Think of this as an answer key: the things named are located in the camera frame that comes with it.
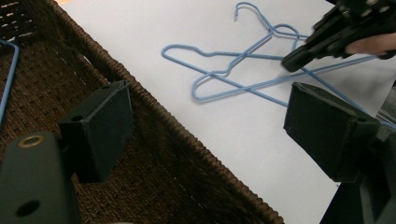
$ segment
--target brown woven basket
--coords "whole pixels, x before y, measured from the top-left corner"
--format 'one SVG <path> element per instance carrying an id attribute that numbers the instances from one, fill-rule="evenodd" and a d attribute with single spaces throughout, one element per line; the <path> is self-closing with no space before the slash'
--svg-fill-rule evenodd
<path id="1" fill-rule="evenodd" d="M 0 162 L 18 136 L 58 133 L 58 120 L 100 86 L 130 84 L 134 134 L 111 177 L 73 176 L 83 223 L 283 223 L 53 0 L 3 0 L 0 38 L 21 47 Z M 0 91 L 12 52 L 0 47 Z"/>

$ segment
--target white surface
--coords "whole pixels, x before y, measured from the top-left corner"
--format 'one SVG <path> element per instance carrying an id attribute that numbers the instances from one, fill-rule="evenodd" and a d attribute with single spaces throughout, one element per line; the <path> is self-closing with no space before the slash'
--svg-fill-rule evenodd
<path id="1" fill-rule="evenodd" d="M 191 83 L 201 74 L 161 56 L 169 44 L 194 45 L 206 51 L 242 51 L 258 41 L 266 32 L 255 13 L 242 9 L 238 21 L 233 19 L 237 2 L 74 0 L 62 7 L 286 223 L 319 223 L 336 184 L 282 129 L 286 108 L 250 93 L 197 103 L 191 97 Z M 308 35 L 311 26 L 331 8 L 318 0 L 249 2 L 272 24 L 289 23 Z M 287 40 L 273 39 L 256 52 L 282 55 L 288 50 Z M 209 71 L 225 68 L 232 59 L 203 59 L 177 50 L 169 53 Z M 314 64 L 333 62 L 326 59 Z M 321 76 L 374 115 L 395 78 L 392 63 L 374 61 Z M 284 75 L 279 62 L 244 60 L 230 78 L 247 85 Z M 316 83 L 311 78 L 299 80 Z M 223 88 L 229 89 L 208 82 L 200 93 Z M 263 92 L 287 102 L 290 83 Z"/>

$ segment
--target wicker basket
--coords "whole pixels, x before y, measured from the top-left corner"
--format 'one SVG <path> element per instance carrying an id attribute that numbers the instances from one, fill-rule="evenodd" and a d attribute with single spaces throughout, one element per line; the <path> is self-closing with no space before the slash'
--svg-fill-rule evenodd
<path id="1" fill-rule="evenodd" d="M 58 120 L 100 86 L 130 84 L 136 127 L 111 177 L 104 184 L 72 177 L 83 223 L 283 223 L 53 0 L 3 0 L 0 38 L 21 47 L 0 162 L 18 136 L 58 133 Z M 2 76 L 12 52 L 0 47 Z"/>

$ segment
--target human hand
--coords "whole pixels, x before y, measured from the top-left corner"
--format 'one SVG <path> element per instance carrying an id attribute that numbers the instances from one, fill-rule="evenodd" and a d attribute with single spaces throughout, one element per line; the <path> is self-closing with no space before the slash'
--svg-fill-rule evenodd
<path id="1" fill-rule="evenodd" d="M 346 53 L 368 53 L 385 55 L 386 51 L 396 49 L 396 33 L 386 35 L 373 35 L 352 42 L 346 46 Z"/>

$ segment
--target black mechanical part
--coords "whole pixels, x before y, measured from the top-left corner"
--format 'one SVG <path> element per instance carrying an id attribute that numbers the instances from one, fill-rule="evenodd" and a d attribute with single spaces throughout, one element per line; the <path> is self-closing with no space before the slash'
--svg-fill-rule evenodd
<path id="1" fill-rule="evenodd" d="M 283 60 L 282 65 L 295 72 L 326 56 L 347 58 L 345 47 L 359 39 L 396 32 L 396 3 L 392 0 L 340 0 L 314 25 L 314 33 Z M 389 59 L 396 51 L 389 51 L 380 59 Z"/>
<path id="2" fill-rule="evenodd" d="M 0 224 L 80 222 L 74 186 L 108 177 L 133 131 L 125 81 L 95 91 L 59 122 L 62 134 L 10 143 L 0 173 Z"/>
<path id="3" fill-rule="evenodd" d="M 342 182 L 321 224 L 396 220 L 396 133 L 377 139 L 379 123 L 318 87 L 293 83 L 288 135 L 329 178 Z"/>

